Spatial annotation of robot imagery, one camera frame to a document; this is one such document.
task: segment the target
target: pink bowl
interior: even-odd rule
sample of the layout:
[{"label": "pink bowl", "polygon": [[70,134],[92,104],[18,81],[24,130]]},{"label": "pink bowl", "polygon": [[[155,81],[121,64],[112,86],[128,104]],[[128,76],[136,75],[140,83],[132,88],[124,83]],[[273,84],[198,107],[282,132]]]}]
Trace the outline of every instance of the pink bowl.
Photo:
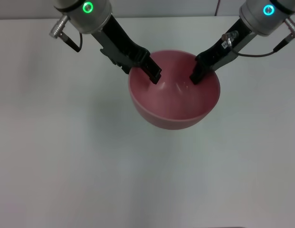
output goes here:
[{"label": "pink bowl", "polygon": [[129,74],[129,91],[140,115],[151,124],[179,130],[195,125],[217,104],[220,84],[211,72],[194,85],[190,75],[195,56],[182,51],[165,50],[151,54],[161,67],[162,77],[154,85],[140,68]]}]

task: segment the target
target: cable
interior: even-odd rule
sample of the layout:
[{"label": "cable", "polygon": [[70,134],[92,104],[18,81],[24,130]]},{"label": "cable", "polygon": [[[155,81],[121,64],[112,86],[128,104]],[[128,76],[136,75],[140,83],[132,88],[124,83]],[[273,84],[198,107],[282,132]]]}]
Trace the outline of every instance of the cable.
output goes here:
[{"label": "cable", "polygon": [[267,56],[270,56],[272,54],[275,54],[276,52],[280,51],[282,48],[284,48],[286,45],[288,45],[293,39],[294,39],[294,35],[291,33],[289,34],[286,38],[284,38],[274,49],[272,52],[270,53],[267,53],[267,54],[264,54],[264,55],[246,55],[246,54],[241,54],[237,51],[235,51],[233,49],[232,46],[230,46],[230,50],[231,52],[233,52],[234,54],[238,55],[238,56],[243,56],[243,57],[267,57]]},{"label": "cable", "polygon": [[83,45],[83,36],[82,33],[80,33],[80,46],[78,47],[73,40],[67,36],[64,32],[61,33],[60,38],[68,45],[70,46],[74,51],[80,52]]},{"label": "cable", "polygon": [[218,0],[216,11],[215,11],[215,16],[217,16],[217,14],[218,14],[220,3],[221,3],[221,0]]},{"label": "cable", "polygon": [[267,56],[270,56],[270,55],[272,55],[272,54],[275,53],[274,51],[272,51],[272,52],[267,53],[267,54],[264,54],[264,55],[246,55],[246,54],[238,53],[238,52],[235,51],[233,48],[231,48],[231,51],[232,51],[234,54],[238,55],[238,56],[243,56],[243,57],[256,57],[256,58],[259,58],[259,57],[267,57]]},{"label": "cable", "polygon": [[80,33],[80,50],[82,50],[82,46],[83,46],[83,35],[82,33]]}]

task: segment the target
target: white surface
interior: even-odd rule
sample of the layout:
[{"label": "white surface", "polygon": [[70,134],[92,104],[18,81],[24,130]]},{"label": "white surface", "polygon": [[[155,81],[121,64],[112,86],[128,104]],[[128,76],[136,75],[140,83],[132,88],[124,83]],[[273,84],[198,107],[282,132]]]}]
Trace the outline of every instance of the white surface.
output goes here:
[{"label": "white surface", "polygon": [[[198,54],[237,19],[119,21],[150,51]],[[172,132],[137,114],[92,36],[77,54],[53,23],[0,21],[0,228],[295,227],[295,42],[218,70],[216,108]]]}]

